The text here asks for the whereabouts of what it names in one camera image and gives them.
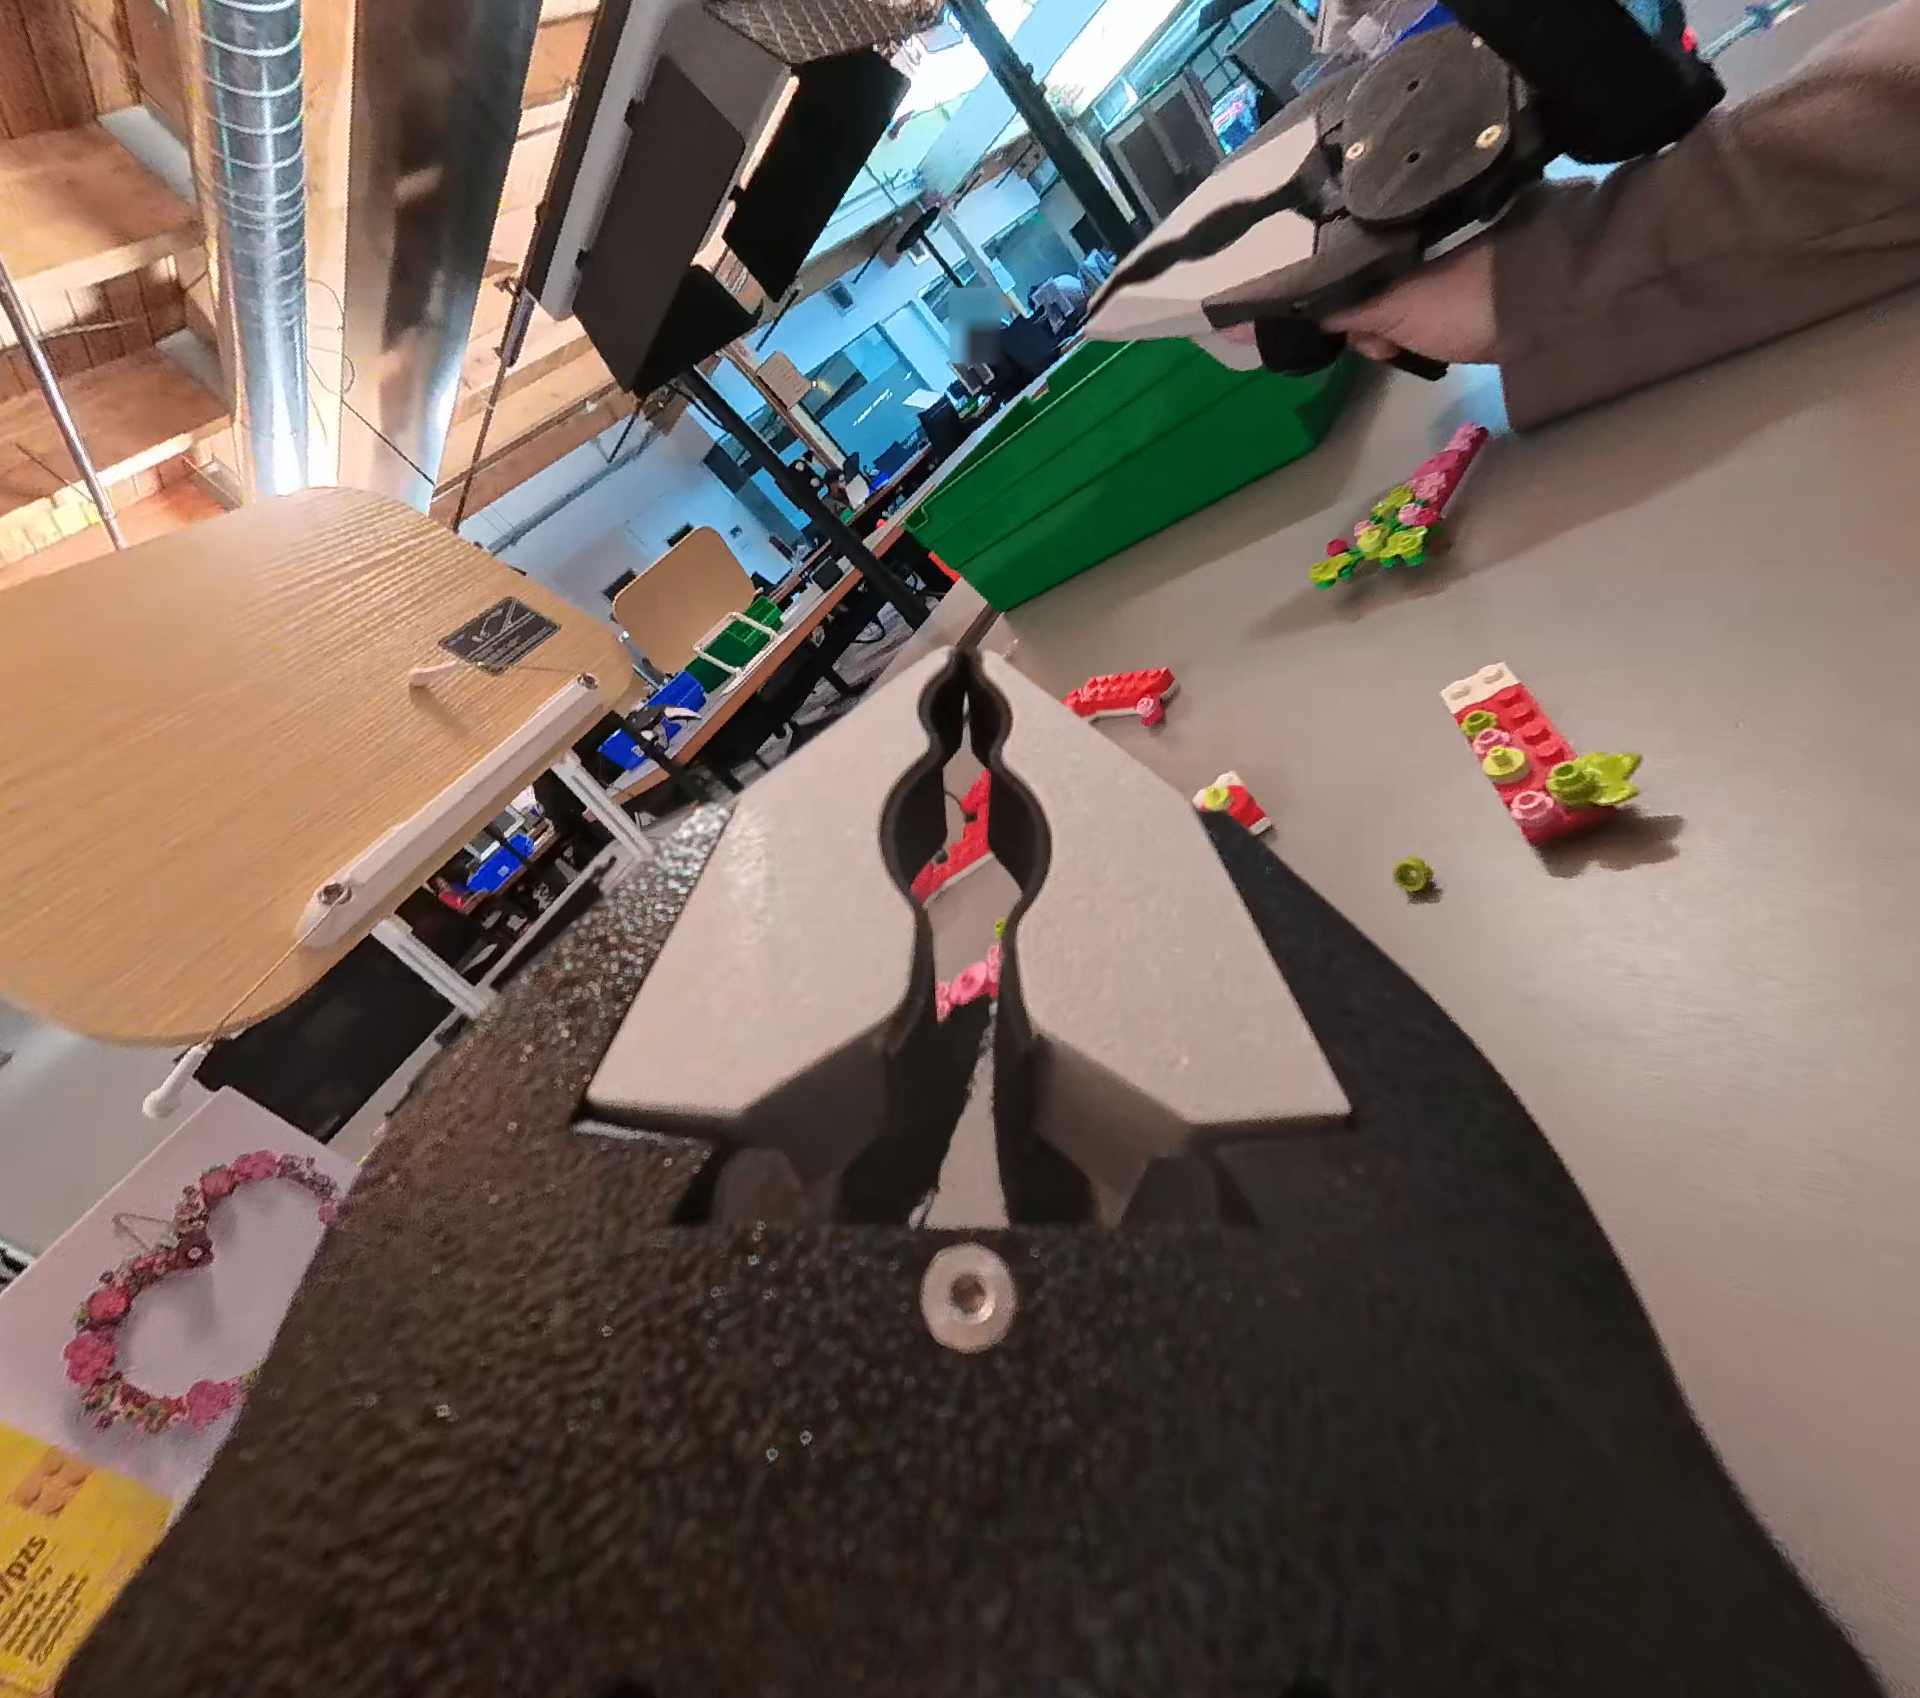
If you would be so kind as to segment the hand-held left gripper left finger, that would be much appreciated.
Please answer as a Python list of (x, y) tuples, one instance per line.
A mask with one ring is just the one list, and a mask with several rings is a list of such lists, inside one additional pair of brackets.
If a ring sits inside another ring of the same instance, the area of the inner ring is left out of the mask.
[(584, 1122), (778, 1152), (843, 1224), (910, 1224), (974, 1090), (919, 874), (953, 845), (974, 653), (880, 681), (759, 776), (615, 1034)]

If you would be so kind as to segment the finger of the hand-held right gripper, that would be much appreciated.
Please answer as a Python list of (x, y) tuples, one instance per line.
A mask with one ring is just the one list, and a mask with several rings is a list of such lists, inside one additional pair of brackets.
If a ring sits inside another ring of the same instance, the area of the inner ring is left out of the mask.
[(1095, 288), (1095, 334), (1191, 334), (1218, 365), (1309, 380), (1351, 352), (1324, 317), (1355, 312), (1419, 268), (1410, 231), (1372, 231), (1355, 222), (1317, 222), (1317, 253), (1260, 285), (1118, 285)]
[(1317, 253), (1317, 124), (1287, 124), (1232, 154), (1154, 231), (1118, 268), (1118, 285), (1260, 285)]

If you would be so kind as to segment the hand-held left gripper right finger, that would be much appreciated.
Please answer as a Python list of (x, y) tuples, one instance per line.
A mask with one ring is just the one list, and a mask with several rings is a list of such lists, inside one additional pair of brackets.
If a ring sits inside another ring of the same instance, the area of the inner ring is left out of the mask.
[(1324, 1136), (1351, 1090), (1202, 821), (1014, 658), (974, 658), (998, 960), (991, 1129), (1014, 1224), (1095, 1224), (1169, 1152)]

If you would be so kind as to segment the pink flower lego strip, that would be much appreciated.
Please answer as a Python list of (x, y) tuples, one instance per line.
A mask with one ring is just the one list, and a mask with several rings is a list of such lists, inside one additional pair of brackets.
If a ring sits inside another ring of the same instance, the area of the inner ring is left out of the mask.
[(1449, 519), (1485, 453), (1485, 427), (1452, 427), (1452, 441), (1419, 462), (1395, 485), (1382, 485), (1351, 539), (1326, 539), (1309, 570), (1317, 588), (1355, 582), (1365, 570), (1419, 570), (1449, 551)]

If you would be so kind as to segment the person's right forearm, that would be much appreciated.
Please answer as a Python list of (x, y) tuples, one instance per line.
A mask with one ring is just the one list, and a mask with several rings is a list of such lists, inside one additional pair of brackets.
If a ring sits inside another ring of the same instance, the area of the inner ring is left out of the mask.
[(1920, 285), (1920, 0), (1613, 181), (1496, 225), (1507, 427), (1744, 357)]

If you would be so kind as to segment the red lego plate piece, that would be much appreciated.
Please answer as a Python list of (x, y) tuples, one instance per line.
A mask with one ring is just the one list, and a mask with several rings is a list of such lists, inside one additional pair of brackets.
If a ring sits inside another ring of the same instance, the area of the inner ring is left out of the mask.
[(1142, 665), (1142, 674), (1095, 674), (1082, 681), (1057, 706), (1077, 706), (1082, 720), (1142, 720), (1154, 728), (1179, 700), (1179, 674), (1169, 665)]

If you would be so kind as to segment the red lego plate with flowers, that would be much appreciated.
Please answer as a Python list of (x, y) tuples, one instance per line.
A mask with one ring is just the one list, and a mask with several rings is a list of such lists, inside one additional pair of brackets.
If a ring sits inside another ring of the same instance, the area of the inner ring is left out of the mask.
[(1576, 747), (1513, 665), (1496, 658), (1441, 700), (1525, 845), (1580, 838), (1637, 805), (1646, 757)]

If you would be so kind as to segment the yellow and white lego box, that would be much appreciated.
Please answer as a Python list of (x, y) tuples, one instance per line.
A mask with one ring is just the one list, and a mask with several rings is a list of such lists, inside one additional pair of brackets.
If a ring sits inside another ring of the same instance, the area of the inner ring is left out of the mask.
[(53, 1694), (204, 1482), (351, 1184), (213, 1090), (0, 1291), (0, 1694)]

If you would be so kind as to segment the person's right hand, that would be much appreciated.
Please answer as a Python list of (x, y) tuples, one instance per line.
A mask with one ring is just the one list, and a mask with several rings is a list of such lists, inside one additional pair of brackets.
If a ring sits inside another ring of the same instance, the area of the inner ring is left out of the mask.
[(1410, 268), (1382, 297), (1324, 317), (1324, 330), (1377, 365), (1500, 365), (1496, 244)]

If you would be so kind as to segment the green plastic bin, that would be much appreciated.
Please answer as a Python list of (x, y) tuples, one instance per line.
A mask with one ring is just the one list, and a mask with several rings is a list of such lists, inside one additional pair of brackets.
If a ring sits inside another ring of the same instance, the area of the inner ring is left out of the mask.
[(1309, 462), (1351, 391), (1351, 352), (1279, 380), (1218, 365), (1191, 334), (1082, 346), (910, 512), (910, 539), (1014, 610)]

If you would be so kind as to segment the black stand pole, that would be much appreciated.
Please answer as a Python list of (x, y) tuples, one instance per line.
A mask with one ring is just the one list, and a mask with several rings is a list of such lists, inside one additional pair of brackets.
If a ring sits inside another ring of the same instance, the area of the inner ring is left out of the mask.
[(1032, 147), (1052, 155), (1052, 174), (1067, 181), (1067, 192), (1091, 207), (1104, 249), (1132, 253), (1142, 231), (1132, 222), (1132, 207), (1104, 183), (1104, 174), (1091, 168), (1091, 154), (1077, 147), (1067, 119), (1045, 100), (1039, 76), (1018, 64), (1018, 48), (1006, 43), (1006, 31), (991, 18), (983, 0), (945, 0), (954, 11), (954, 31), (974, 37), (974, 48), (983, 58), (991, 85), (1014, 98), (1014, 107), (1027, 119)]

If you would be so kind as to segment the wooden chair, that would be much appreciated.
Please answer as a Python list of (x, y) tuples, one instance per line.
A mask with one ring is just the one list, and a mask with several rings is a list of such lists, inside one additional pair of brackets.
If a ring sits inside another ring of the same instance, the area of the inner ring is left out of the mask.
[(632, 582), (615, 588), (615, 623), (650, 674), (685, 674), (715, 623), (759, 607), (759, 577), (727, 539), (686, 532)]

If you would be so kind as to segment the black light stand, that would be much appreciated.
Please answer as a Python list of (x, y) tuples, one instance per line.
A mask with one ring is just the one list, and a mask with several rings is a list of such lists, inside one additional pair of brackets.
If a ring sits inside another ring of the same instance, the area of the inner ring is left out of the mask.
[(703, 370), (685, 370), (672, 380), (774, 480), (795, 512), (804, 512), (804, 524), (836, 542), (836, 558), (845, 558), (892, 610), (903, 623), (921, 634), (929, 607), (921, 588), (910, 588), (872, 551), (860, 532), (843, 524), (843, 512), (829, 512), (801, 466), (778, 462), (774, 441), (750, 432), (750, 422), (703, 380)]

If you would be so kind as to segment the studio light panel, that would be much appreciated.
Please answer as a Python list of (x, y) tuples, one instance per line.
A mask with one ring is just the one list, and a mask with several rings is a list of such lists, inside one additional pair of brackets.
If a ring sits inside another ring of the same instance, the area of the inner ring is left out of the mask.
[(750, 334), (890, 139), (938, 0), (599, 0), (523, 288), (650, 402)]

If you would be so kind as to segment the rounded pale wooden panel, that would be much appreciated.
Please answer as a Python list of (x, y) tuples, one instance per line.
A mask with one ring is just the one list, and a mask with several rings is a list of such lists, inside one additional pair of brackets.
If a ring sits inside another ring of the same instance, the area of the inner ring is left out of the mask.
[(620, 634), (364, 485), (7, 588), (0, 999), (101, 1044), (289, 1011), (632, 695)]

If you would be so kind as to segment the silver ventilation duct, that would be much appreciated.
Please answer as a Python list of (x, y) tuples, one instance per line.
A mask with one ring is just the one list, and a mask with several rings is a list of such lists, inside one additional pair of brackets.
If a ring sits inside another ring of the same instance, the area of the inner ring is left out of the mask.
[(305, 0), (193, 0), (233, 391), (261, 498), (311, 480)]

